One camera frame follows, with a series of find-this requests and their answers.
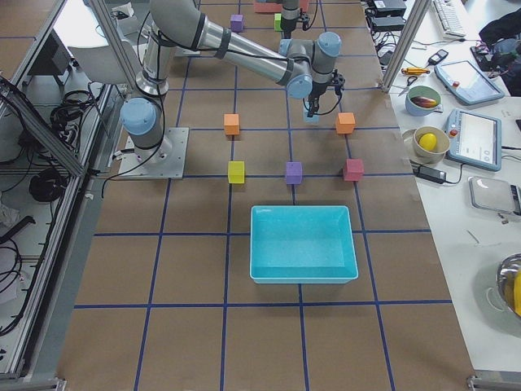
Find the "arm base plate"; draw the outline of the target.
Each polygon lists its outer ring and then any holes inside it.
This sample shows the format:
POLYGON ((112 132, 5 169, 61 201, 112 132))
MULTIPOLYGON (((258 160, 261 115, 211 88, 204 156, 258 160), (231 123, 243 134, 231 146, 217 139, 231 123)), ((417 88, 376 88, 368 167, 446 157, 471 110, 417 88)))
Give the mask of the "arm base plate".
POLYGON ((127 179, 182 179, 189 133, 188 127, 167 128, 159 151, 143 165, 141 163, 154 150, 136 149, 129 135, 125 147, 134 151, 125 153, 121 157, 119 174, 122 178, 127 179))

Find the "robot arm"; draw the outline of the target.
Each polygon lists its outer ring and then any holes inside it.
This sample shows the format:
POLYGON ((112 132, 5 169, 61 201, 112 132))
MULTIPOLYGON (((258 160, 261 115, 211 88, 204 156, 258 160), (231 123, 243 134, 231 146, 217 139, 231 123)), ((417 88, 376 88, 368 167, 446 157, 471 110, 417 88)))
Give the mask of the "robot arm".
POLYGON ((344 77, 335 67, 342 46, 332 32, 315 40, 283 38, 279 51, 212 22, 192 1, 152 1, 152 26, 137 88, 142 96, 131 98, 120 110, 120 119, 134 144, 138 166, 164 162, 173 150, 162 120, 162 97, 168 90, 173 50, 211 53, 214 58, 244 67, 287 89, 302 99, 308 117, 320 115, 319 99, 332 87, 342 95, 344 77))
POLYGON ((309 16, 302 11, 298 0, 282 0, 282 12, 280 27, 282 29, 282 37, 290 39, 292 33, 296 30, 297 24, 306 31, 309 27, 309 16))

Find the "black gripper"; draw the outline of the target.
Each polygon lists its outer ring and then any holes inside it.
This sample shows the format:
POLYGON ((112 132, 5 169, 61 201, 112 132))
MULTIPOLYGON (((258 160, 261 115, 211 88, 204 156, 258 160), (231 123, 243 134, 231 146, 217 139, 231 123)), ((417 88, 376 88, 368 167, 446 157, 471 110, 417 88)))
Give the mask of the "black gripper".
POLYGON ((326 92, 326 83, 313 81, 311 93, 308 96, 308 103, 304 105, 304 118, 312 119, 317 115, 319 99, 326 92))

